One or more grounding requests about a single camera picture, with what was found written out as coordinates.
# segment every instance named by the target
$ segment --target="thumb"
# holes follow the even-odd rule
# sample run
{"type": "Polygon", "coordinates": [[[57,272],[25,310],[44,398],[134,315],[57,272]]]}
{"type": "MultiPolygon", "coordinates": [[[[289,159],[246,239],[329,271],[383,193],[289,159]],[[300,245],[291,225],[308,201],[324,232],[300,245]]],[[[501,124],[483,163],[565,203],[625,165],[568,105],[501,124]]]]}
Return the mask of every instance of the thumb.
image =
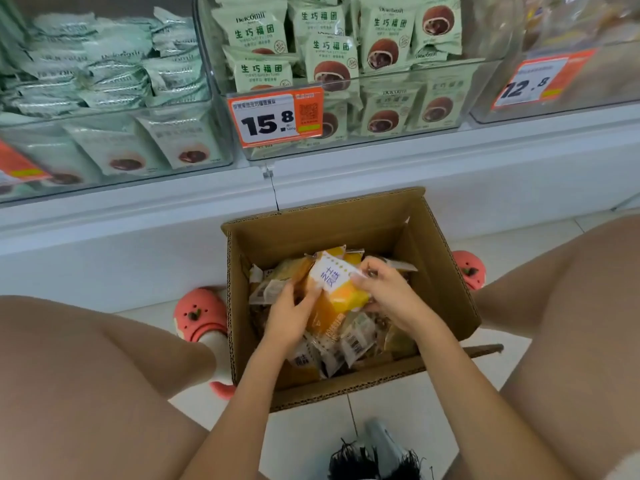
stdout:
{"type": "Polygon", "coordinates": [[[306,316],[309,316],[311,314],[311,310],[313,310],[313,307],[316,304],[316,301],[322,294],[322,291],[323,288],[320,285],[309,290],[307,295],[300,302],[297,308],[299,308],[300,311],[302,311],[302,313],[304,313],[306,316]]]}
{"type": "Polygon", "coordinates": [[[374,293],[377,286],[376,280],[374,278],[366,278],[356,273],[353,273],[350,278],[351,282],[356,286],[356,288],[366,291],[370,294],[374,293]]]}

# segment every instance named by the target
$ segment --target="shoe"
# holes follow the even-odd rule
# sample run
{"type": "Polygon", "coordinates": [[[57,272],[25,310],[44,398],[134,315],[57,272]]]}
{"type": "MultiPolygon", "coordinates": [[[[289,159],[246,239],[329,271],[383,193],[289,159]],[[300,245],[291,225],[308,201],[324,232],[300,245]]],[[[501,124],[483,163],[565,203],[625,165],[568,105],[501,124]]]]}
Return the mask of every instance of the shoe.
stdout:
{"type": "Polygon", "coordinates": [[[480,258],[469,251],[453,251],[452,254],[467,286],[471,290],[482,288],[486,281],[486,267],[480,258]]]}
{"type": "MultiPolygon", "coordinates": [[[[224,302],[204,288],[196,288],[184,295],[173,311],[173,323],[178,336],[187,342],[197,342],[205,333],[219,331],[228,336],[227,307],[224,302]]],[[[210,382],[220,399],[233,397],[236,386],[210,382]]]]}

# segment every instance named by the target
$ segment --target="cardboard box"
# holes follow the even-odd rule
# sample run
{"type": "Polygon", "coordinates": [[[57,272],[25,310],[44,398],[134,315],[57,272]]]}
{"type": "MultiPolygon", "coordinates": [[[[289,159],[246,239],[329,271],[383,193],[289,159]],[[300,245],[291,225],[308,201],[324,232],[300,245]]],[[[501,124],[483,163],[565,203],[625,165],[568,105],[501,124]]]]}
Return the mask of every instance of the cardboard box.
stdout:
{"type": "MultiPolygon", "coordinates": [[[[423,195],[414,187],[340,200],[299,209],[246,217],[222,226],[228,237],[227,316],[231,364],[237,384],[258,345],[249,320],[249,270],[276,266],[341,244],[407,261],[418,268],[411,286],[452,330],[467,339],[480,317],[447,243],[423,195]]],[[[502,350],[502,346],[468,347],[471,357],[502,350]]],[[[287,390],[276,391],[271,411],[315,403],[424,370],[420,356],[386,363],[287,390]]]]}

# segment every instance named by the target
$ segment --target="qr code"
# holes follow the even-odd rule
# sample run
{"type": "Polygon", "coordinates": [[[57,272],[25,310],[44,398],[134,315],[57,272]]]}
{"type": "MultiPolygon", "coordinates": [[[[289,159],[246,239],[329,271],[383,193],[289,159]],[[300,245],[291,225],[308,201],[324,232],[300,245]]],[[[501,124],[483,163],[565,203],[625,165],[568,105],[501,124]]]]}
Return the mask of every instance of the qr code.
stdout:
{"type": "Polygon", "coordinates": [[[364,347],[362,346],[362,344],[360,343],[360,341],[355,335],[351,333],[348,334],[347,343],[349,344],[349,347],[351,347],[351,349],[353,350],[354,354],[360,355],[364,352],[364,347]]]}
{"type": "Polygon", "coordinates": [[[318,104],[302,104],[300,105],[300,124],[308,125],[318,119],[318,104]]]}
{"type": "Polygon", "coordinates": [[[309,358],[306,355],[298,355],[293,361],[298,367],[309,365],[309,358]]]}

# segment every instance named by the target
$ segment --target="orange price tag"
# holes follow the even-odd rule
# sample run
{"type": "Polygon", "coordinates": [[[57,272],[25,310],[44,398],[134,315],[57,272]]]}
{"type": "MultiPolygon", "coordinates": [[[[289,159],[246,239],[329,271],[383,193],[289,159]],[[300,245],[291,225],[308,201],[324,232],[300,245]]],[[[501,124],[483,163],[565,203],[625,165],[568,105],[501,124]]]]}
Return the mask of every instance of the orange price tag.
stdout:
{"type": "Polygon", "coordinates": [[[524,61],[493,103],[493,109],[557,99],[597,49],[524,61]]]}
{"type": "Polygon", "coordinates": [[[0,141],[0,184],[21,184],[50,177],[50,174],[36,167],[4,141],[0,141]]]}
{"type": "Polygon", "coordinates": [[[321,87],[228,99],[243,148],[322,135],[321,87]]]}

